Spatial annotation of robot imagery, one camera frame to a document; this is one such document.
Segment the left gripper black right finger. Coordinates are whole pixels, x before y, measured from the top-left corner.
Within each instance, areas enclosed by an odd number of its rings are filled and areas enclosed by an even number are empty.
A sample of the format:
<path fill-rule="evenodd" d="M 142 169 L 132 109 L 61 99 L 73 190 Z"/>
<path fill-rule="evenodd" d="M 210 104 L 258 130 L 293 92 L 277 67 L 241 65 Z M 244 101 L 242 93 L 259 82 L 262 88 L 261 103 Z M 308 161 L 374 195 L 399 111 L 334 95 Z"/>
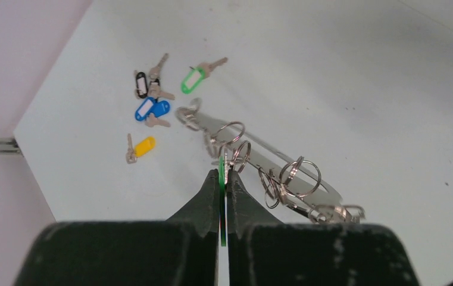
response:
<path fill-rule="evenodd" d="M 228 175 L 231 285 L 418 285 L 399 238 L 382 225 L 283 223 L 235 171 Z"/>

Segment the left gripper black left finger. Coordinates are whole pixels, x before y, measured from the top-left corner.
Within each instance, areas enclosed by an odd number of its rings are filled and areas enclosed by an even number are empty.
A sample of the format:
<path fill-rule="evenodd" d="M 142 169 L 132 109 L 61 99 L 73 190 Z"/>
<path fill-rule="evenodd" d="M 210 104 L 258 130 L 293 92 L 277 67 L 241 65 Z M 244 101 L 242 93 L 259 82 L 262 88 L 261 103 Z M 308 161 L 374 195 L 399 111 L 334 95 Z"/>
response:
<path fill-rule="evenodd" d="M 218 171 L 166 220 L 74 221 L 35 239 L 15 285 L 217 285 Z"/>

